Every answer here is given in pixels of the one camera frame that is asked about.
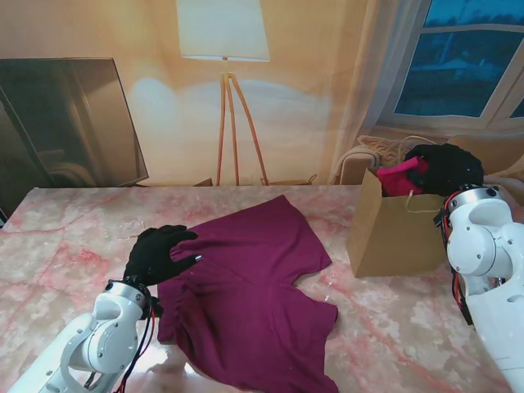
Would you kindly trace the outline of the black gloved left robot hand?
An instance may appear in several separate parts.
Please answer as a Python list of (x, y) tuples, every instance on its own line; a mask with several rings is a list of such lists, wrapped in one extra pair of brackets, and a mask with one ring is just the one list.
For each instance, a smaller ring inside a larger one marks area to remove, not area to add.
[(154, 286), (177, 277), (194, 266), (199, 255), (171, 259), (171, 250), (181, 242), (196, 240), (198, 235), (183, 225), (149, 228), (138, 235), (125, 266), (123, 280)]

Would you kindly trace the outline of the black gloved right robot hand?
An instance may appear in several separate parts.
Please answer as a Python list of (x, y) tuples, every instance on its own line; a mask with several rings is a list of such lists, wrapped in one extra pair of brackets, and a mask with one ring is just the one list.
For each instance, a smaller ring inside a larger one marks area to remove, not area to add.
[(447, 197), (464, 186), (481, 186), (484, 170), (481, 161), (469, 151), (452, 144), (419, 144), (410, 150), (404, 161), (417, 158), (426, 163), (426, 170), (415, 167), (408, 179), (425, 194)]

